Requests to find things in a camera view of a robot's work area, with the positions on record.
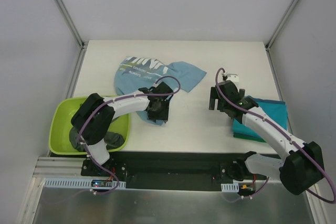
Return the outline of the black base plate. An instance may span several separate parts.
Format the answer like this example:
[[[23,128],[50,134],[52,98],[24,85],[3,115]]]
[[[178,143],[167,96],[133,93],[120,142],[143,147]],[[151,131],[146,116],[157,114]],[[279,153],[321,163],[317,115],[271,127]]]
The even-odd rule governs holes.
[[[266,179],[239,168],[242,157],[242,153],[112,152],[102,168],[86,158],[81,175],[103,178],[114,172],[127,189],[189,191],[220,191],[221,184],[232,183],[234,177]]]

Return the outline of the dark grey t-shirt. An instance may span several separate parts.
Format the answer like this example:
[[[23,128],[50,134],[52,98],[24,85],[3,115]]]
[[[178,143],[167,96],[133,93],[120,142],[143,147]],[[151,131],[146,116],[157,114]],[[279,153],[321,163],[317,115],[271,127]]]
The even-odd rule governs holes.
[[[85,149],[77,141],[77,136],[78,136],[77,130],[74,127],[72,127],[69,132],[70,143],[75,150],[79,152],[84,152]],[[104,142],[106,144],[107,150],[114,150],[120,148],[125,143],[125,140],[121,134],[114,132],[107,132],[104,137]]]

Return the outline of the folded teal t-shirt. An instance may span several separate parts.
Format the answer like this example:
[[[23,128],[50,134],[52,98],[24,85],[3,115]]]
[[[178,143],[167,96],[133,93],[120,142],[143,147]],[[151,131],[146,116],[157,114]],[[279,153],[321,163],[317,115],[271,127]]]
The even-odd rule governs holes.
[[[265,100],[259,98],[252,98],[257,104],[263,109],[263,111],[271,117],[276,123],[278,123],[281,127],[287,130],[287,106],[283,101],[276,100]],[[250,128],[239,124],[237,120],[233,121],[232,132],[246,134],[250,136],[260,137],[257,133],[255,133]]]

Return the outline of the aluminium frame post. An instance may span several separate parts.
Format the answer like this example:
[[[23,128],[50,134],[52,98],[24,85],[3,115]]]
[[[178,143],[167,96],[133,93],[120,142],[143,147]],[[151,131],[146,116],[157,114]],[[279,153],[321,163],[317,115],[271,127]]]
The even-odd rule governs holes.
[[[277,24],[275,30],[271,34],[269,40],[265,43],[266,51],[269,51],[273,44],[275,43],[276,39],[280,35],[281,31],[283,30],[285,24],[289,20],[290,16],[294,13],[297,5],[301,0],[291,0],[288,7],[286,8],[285,12],[283,13],[279,23]]]
[[[85,49],[86,42],[82,39],[74,21],[72,20],[72,17],[68,11],[68,8],[66,7],[63,0],[54,0],[61,16],[63,17],[66,25],[68,26],[72,36],[74,37],[76,43],[81,49]]]

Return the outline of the right aluminium frame post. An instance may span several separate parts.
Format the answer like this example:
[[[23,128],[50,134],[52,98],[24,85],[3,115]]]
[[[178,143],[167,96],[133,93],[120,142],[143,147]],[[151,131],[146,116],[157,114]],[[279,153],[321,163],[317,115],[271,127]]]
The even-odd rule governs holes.
[[[285,12],[283,13],[279,23],[277,24],[275,30],[271,34],[269,40],[265,43],[266,51],[269,51],[273,44],[275,43],[276,39],[280,35],[281,31],[283,30],[285,24],[289,20],[290,16],[294,13],[297,5],[301,0],[291,0],[288,7],[286,8]]]

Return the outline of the light blue t-shirt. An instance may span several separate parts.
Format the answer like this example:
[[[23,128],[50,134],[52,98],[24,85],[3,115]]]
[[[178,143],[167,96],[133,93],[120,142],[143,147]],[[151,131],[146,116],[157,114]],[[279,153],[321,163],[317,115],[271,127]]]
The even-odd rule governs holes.
[[[126,57],[114,76],[118,95],[132,93],[139,88],[152,87],[161,77],[173,91],[181,88],[192,91],[206,76],[206,71],[184,61],[165,65],[154,58]]]

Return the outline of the left aluminium frame post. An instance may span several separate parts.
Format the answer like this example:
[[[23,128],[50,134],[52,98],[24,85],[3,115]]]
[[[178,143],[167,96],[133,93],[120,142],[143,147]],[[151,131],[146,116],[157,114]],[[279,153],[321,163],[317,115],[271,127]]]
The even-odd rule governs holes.
[[[54,0],[61,16],[63,17],[66,25],[68,26],[72,36],[74,37],[76,43],[81,49],[85,49],[86,42],[82,39],[74,21],[72,20],[72,17],[68,11],[68,8],[66,7],[63,0]]]

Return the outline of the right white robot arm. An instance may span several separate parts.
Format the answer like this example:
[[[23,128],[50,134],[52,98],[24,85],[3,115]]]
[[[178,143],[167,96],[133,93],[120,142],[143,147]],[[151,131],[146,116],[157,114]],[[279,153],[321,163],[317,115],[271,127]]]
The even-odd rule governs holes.
[[[322,180],[325,175],[321,147],[295,137],[273,119],[251,97],[244,97],[232,81],[211,87],[209,109],[226,113],[250,128],[278,154],[279,159],[255,152],[246,154],[236,166],[242,179],[262,174],[278,179],[294,195],[299,195]]]

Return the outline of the green plastic basket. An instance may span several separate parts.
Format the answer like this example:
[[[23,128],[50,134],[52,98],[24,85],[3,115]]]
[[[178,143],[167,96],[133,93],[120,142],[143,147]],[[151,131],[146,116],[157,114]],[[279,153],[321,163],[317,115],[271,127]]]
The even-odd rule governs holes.
[[[87,154],[73,148],[69,139],[69,132],[72,128],[71,119],[85,100],[86,97],[70,98],[62,101],[57,106],[49,132],[49,149],[55,155],[80,156]],[[110,124],[108,131],[122,135],[124,143],[118,148],[108,149],[108,152],[117,152],[127,144],[130,132],[130,118],[130,114],[125,114]]]

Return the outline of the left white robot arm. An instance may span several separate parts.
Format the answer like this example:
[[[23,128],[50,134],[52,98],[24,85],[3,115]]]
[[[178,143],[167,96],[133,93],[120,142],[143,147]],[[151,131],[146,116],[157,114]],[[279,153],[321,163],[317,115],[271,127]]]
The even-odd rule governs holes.
[[[84,145],[95,161],[92,167],[94,172],[99,176],[110,173],[110,155],[104,138],[114,119],[144,111],[147,120],[165,123],[169,118],[172,97],[173,90],[165,82],[113,98],[105,98],[97,93],[89,95],[72,117],[71,124],[78,132],[77,141]]]

